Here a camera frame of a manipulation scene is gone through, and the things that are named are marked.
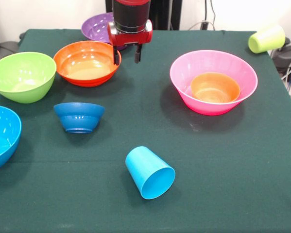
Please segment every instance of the plastic bowl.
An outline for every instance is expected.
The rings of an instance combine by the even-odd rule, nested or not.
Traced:
[[[21,120],[9,108],[0,106],[0,167],[14,154],[21,135]]]
[[[199,74],[223,73],[234,79],[240,87],[239,97],[228,103],[209,103],[192,96],[190,84]],[[250,97],[257,88],[257,74],[241,58],[227,52],[198,50],[177,58],[170,68],[170,78],[184,103],[193,111],[214,116],[228,112]]]
[[[104,107],[93,103],[60,103],[54,111],[68,133],[91,133],[104,113]]]
[[[190,88],[194,98],[211,103],[233,102],[240,94],[239,85],[235,80],[216,72],[196,76]]]
[[[97,40],[110,44],[107,32],[109,22],[113,22],[113,12],[103,13],[87,19],[82,25],[82,33],[89,40]],[[118,50],[125,49],[126,46],[119,46]]]
[[[39,52],[20,52],[0,59],[0,94],[33,103],[49,91],[56,73],[54,60]]]
[[[57,52],[54,60],[57,72],[64,79],[83,87],[101,85],[119,67],[113,64],[113,46],[100,41],[88,40],[69,44]]]

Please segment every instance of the table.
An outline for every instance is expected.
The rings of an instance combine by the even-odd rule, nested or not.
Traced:
[[[247,48],[252,32],[155,31],[134,63],[123,50],[114,77],[81,88],[56,75],[46,97],[18,104],[23,130],[0,168],[0,233],[291,232],[291,99],[267,53]],[[20,51],[49,56],[85,40],[79,30],[28,30]],[[256,92],[221,116],[182,102],[169,69],[200,49],[230,52],[257,72]],[[65,133],[53,106],[83,101],[105,114],[91,134]],[[141,198],[124,159],[144,145],[176,170],[173,186]]]

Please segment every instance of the blue bowl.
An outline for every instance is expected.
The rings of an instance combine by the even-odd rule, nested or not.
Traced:
[[[21,128],[19,116],[11,109],[0,106],[0,167],[15,152],[19,143]]]
[[[104,113],[104,107],[93,103],[60,103],[53,108],[68,133],[91,133]]]

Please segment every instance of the small orange bowl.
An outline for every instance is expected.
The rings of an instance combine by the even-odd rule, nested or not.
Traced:
[[[195,99],[210,103],[233,102],[240,94],[240,87],[235,80],[217,72],[207,72],[196,76],[190,88]]]
[[[108,81],[120,65],[113,63],[113,46],[100,41],[79,41],[61,48],[53,57],[57,72],[68,82],[93,87]]]

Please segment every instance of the bowl rim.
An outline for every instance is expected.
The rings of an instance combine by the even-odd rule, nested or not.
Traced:
[[[49,82],[53,77],[54,75],[56,74],[56,70],[57,70],[57,64],[56,62],[53,60],[52,57],[48,56],[47,54],[44,54],[44,53],[41,53],[41,52],[33,52],[33,51],[28,51],[28,52],[17,52],[17,53],[14,53],[14,54],[11,54],[11,55],[8,55],[6,57],[3,57],[2,59],[0,59],[0,61],[3,61],[5,59],[8,59],[9,57],[11,56],[17,56],[17,55],[21,55],[21,54],[27,54],[27,53],[30,53],[30,54],[37,54],[37,55],[43,55],[43,56],[46,56],[48,58],[50,58],[50,60],[52,61],[52,64],[54,64],[54,71],[53,71],[53,74],[51,76],[49,76],[47,78],[46,81],[44,81],[42,84],[38,85],[38,86],[34,86],[33,88],[31,89],[28,89],[28,90],[25,90],[25,91],[6,91],[6,90],[2,90],[0,89],[1,92],[5,92],[5,93],[24,93],[24,92],[27,92],[27,91],[32,91],[34,89],[37,89],[43,85],[45,85],[47,82]]]
[[[6,153],[6,152],[11,148],[11,147],[13,147],[14,144],[19,140],[20,135],[21,135],[21,131],[22,131],[22,123],[21,123],[21,119],[20,119],[19,115],[18,115],[15,111],[11,110],[10,108],[7,108],[7,107],[4,107],[4,106],[1,106],[1,105],[0,105],[0,108],[5,109],[5,110],[7,110],[7,111],[9,111],[9,112],[12,112],[12,113],[17,117],[17,119],[18,119],[18,121],[19,121],[19,125],[20,125],[19,132],[18,132],[18,135],[16,136],[15,141],[10,145],[10,147],[8,147],[6,150],[4,150],[4,151],[0,154],[0,156],[2,156],[2,155],[3,155],[4,153]]]
[[[212,103],[212,102],[206,102],[206,101],[198,100],[198,99],[196,99],[196,98],[194,98],[194,97],[192,97],[192,96],[186,94],[185,92],[183,92],[181,89],[179,89],[179,88],[175,85],[175,83],[173,82],[173,79],[172,79],[172,75],[171,75],[171,73],[172,73],[172,70],[173,70],[174,67],[175,67],[175,62],[177,62],[180,58],[187,56],[188,54],[191,54],[191,53],[200,53],[200,52],[216,52],[216,53],[221,53],[221,54],[228,54],[229,56],[235,57],[235,58],[241,60],[242,62],[244,62],[244,63],[249,67],[249,69],[253,72],[253,74],[254,74],[254,78],[255,78],[255,80],[256,80],[255,87],[253,88],[253,90],[252,90],[248,95],[246,95],[245,97],[243,97],[243,98],[241,98],[241,99],[239,99],[239,100],[232,101],[232,102],[227,102],[227,103]],[[189,99],[192,99],[192,100],[195,100],[195,101],[199,101],[199,102],[202,102],[202,103],[206,103],[206,104],[214,104],[214,105],[227,105],[227,104],[240,103],[240,102],[244,101],[245,99],[249,98],[249,97],[250,97],[250,96],[255,92],[255,90],[257,89],[257,84],[258,84],[257,73],[256,73],[255,70],[252,68],[252,66],[249,65],[249,63],[247,63],[245,60],[243,60],[242,58],[240,58],[240,57],[238,57],[238,56],[235,56],[235,55],[233,55],[233,54],[231,54],[231,53],[223,52],[223,51],[220,51],[220,50],[195,50],[195,51],[187,52],[187,53],[185,53],[185,54],[179,56],[179,57],[178,57],[178,58],[177,58],[177,59],[172,63],[172,65],[171,65],[171,67],[170,67],[170,79],[171,79],[171,82],[172,82],[172,84],[174,85],[174,87],[175,87],[175,88],[176,88],[176,89],[177,89],[181,94],[185,95],[185,96],[188,97]]]
[[[64,103],[58,103],[58,104],[55,104],[53,106],[53,109],[56,112],[56,109],[58,107],[60,107],[60,106],[64,106],[64,105],[67,105],[67,106],[70,105],[71,106],[71,105],[75,105],[75,104],[86,105],[86,106],[96,106],[96,107],[99,107],[100,109],[102,109],[103,113],[105,112],[105,107],[104,106],[96,104],[96,103],[87,103],[87,102],[64,102]]]
[[[81,40],[81,41],[76,41],[76,42],[73,42],[73,43],[70,43],[70,44],[67,44],[65,45],[64,47],[62,47],[61,49],[58,50],[58,52],[56,52],[56,54],[53,56],[53,60],[54,62],[56,63],[56,57],[58,56],[58,53],[61,52],[63,49],[71,46],[71,45],[75,45],[75,44],[82,44],[82,43],[92,43],[92,44],[103,44],[103,45],[106,45],[106,46],[110,46],[112,47],[113,49],[113,46],[108,44],[108,43],[105,43],[105,42],[102,42],[102,41],[97,41],[97,40]],[[116,68],[114,70],[112,70],[110,73],[108,73],[107,75],[104,75],[104,76],[101,76],[101,77],[98,77],[98,78],[95,78],[95,79],[86,79],[86,80],[78,80],[78,79],[74,79],[74,78],[71,78],[67,75],[63,75],[61,72],[58,71],[58,66],[56,68],[56,71],[59,75],[61,75],[62,77],[66,77],[66,78],[69,78],[71,80],[75,80],[75,81],[93,81],[93,80],[97,80],[97,79],[101,79],[101,78],[105,78],[106,76],[110,75],[111,73],[115,72],[121,65],[121,54],[119,51],[117,51],[117,53],[119,54],[120,56],[120,63],[118,64],[118,66],[116,66]]]
[[[102,15],[112,15],[113,16],[113,12],[107,12],[107,13],[102,13],[102,14],[98,14],[98,15],[95,15],[95,16],[92,16],[92,17],[89,17],[88,19],[86,19],[83,24],[82,24],[82,27],[81,27],[81,31],[82,31],[82,34],[84,35],[84,37],[86,37],[87,39],[89,40],[92,40],[92,38],[90,38],[89,36],[87,36],[85,33],[84,33],[84,27],[85,27],[85,24],[87,23],[87,21],[90,21],[91,19],[95,18],[95,17],[100,17]],[[108,40],[99,40],[100,42],[105,42],[107,44],[110,43],[110,41]]]

